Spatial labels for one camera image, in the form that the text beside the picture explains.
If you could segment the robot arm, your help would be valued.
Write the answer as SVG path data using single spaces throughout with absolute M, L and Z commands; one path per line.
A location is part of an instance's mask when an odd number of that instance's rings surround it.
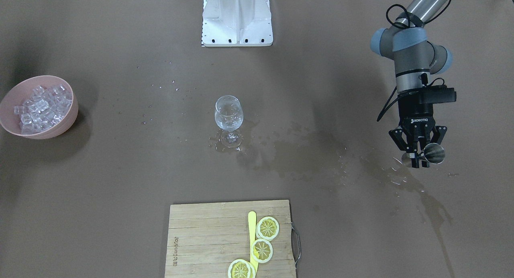
M 434 105 L 457 100 L 457 92 L 444 81 L 431 77 L 444 73 L 452 64 L 452 53 L 428 40 L 425 26 L 444 12 L 451 0 L 413 0 L 389 28 L 381 28 L 371 37 L 370 48 L 394 62 L 396 86 L 377 119 L 393 105 L 398 106 L 400 121 L 389 136 L 400 151 L 402 162 L 412 168 L 429 168 L 445 158 L 442 141 L 447 127 L 433 117 Z

